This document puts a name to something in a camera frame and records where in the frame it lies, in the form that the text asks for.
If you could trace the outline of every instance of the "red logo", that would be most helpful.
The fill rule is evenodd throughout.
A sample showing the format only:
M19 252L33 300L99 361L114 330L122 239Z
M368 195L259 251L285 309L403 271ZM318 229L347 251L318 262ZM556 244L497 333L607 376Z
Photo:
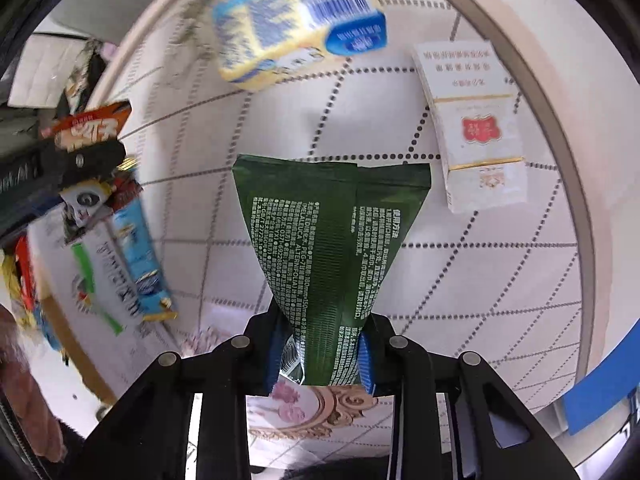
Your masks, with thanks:
M502 135L500 128L498 128L497 121L492 115L475 119L464 117L462 119L462 128L467 142L474 142L476 140L480 144L486 144L490 140L500 139Z

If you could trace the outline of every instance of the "gold ornate frame pattern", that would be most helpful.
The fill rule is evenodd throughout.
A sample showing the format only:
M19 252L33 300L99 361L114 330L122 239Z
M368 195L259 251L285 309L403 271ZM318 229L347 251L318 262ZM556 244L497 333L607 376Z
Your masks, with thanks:
M249 428L249 434L266 440L321 438L335 428L350 426L363 412L378 404L362 386L310 386L318 399L318 410L301 424L289 428Z

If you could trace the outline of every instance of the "green wet wipe package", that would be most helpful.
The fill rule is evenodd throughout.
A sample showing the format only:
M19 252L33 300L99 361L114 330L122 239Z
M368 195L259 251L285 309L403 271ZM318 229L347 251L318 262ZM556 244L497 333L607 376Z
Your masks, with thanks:
M293 335L281 372L358 380L358 338L431 187L428 164L362 168L240 155L233 166L260 266Z

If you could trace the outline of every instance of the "white cigarette box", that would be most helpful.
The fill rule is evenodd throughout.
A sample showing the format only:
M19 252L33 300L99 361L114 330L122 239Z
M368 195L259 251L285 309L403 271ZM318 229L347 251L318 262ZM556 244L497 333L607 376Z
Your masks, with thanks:
M414 60L454 213L524 202L527 175L507 72L488 41L438 41Z

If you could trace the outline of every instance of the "yellow tissue package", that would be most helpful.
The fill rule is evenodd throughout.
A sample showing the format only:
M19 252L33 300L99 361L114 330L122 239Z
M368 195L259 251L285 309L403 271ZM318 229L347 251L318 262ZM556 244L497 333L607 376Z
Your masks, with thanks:
M250 91L326 57L386 45L378 0L225 0L212 12L220 74Z

